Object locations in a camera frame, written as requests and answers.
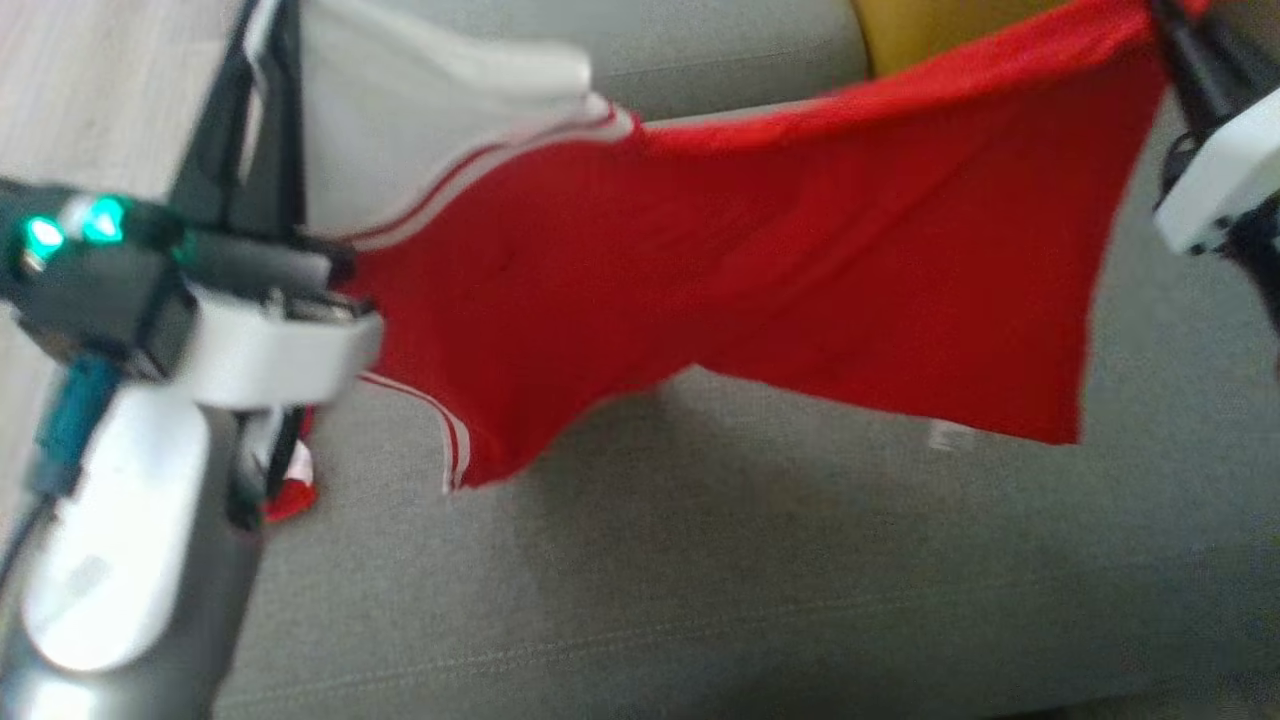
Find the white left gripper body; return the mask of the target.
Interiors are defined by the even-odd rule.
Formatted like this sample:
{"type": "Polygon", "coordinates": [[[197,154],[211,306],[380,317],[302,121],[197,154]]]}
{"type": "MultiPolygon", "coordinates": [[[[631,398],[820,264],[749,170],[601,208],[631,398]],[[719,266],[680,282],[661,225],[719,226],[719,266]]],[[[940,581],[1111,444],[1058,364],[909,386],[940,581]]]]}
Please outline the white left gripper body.
{"type": "Polygon", "coordinates": [[[166,205],[64,184],[0,179],[0,301],[51,356],[68,352],[20,324],[20,284],[59,258],[87,252],[172,258],[197,302],[195,329],[164,382],[197,404],[224,409],[314,406],[333,401],[371,366],[383,322],[369,301],[337,292],[351,252],[302,238],[195,227],[166,205]]]}

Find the small grey sofa cushion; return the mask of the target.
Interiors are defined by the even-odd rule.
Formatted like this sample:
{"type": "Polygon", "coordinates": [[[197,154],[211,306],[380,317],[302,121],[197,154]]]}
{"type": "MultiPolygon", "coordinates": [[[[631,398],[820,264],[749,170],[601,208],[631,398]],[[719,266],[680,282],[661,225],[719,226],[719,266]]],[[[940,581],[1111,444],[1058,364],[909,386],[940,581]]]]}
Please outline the small grey sofa cushion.
{"type": "Polygon", "coordinates": [[[305,118],[389,143],[771,106],[867,78],[850,0],[302,0],[305,118]]]}

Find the yellow sofa cushion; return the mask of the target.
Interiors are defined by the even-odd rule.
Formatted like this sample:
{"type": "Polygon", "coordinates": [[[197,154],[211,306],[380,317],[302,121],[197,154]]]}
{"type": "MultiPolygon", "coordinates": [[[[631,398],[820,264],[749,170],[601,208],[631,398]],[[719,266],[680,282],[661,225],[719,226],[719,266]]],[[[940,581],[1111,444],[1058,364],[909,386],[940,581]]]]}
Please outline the yellow sofa cushion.
{"type": "Polygon", "coordinates": [[[1071,0],[850,0],[873,76],[887,77],[1071,0]]]}

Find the large grey sofa seat cushion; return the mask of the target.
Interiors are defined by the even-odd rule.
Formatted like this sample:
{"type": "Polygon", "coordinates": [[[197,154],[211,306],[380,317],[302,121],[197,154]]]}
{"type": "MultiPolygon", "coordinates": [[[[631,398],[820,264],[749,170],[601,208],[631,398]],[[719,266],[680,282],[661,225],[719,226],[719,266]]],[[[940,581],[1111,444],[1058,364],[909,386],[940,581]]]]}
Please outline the large grey sofa seat cushion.
{"type": "Polygon", "coordinates": [[[1166,105],[1116,224],[1083,445],[690,372],[445,495],[436,419],[361,386],[218,720],[1280,715],[1276,345],[1233,266],[1151,229],[1180,127],[1166,105]]]}

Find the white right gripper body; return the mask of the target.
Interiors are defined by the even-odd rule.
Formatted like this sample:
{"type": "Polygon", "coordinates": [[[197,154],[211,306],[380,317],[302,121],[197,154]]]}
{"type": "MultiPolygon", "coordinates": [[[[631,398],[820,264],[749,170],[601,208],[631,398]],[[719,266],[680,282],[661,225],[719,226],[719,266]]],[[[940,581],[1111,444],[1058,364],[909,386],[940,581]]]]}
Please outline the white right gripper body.
{"type": "Polygon", "coordinates": [[[1155,210],[1166,247],[1219,249],[1228,228],[1280,193],[1280,88],[1216,129],[1155,210]]]}

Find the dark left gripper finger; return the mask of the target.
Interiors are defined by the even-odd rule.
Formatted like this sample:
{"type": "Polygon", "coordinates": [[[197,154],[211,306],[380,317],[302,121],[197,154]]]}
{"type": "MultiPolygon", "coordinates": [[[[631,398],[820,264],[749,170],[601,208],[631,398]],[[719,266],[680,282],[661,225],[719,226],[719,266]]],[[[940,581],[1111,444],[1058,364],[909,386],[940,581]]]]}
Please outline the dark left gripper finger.
{"type": "Polygon", "coordinates": [[[241,154],[253,72],[244,50],[250,20],[261,0],[243,0],[221,64],[192,129],[170,191],[170,209],[195,227],[219,227],[239,187],[241,154]]]}
{"type": "Polygon", "coordinates": [[[246,234],[292,237],[306,209],[300,0],[253,0],[241,49],[261,113],[236,224],[246,234]]]}

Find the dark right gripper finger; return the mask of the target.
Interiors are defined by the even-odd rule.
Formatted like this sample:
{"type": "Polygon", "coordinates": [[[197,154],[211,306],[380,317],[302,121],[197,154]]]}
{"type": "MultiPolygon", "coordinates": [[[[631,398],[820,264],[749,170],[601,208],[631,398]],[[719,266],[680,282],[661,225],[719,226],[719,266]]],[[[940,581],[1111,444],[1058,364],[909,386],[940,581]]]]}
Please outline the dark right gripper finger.
{"type": "Polygon", "coordinates": [[[1149,0],[1149,13],[1187,128],[1207,137],[1235,114],[1233,78],[1181,0],[1149,0]]]}
{"type": "Polygon", "coordinates": [[[1219,15],[1204,15],[1199,31],[1219,63],[1231,110],[1245,110],[1272,91],[1272,58],[1248,33],[1219,15]]]}

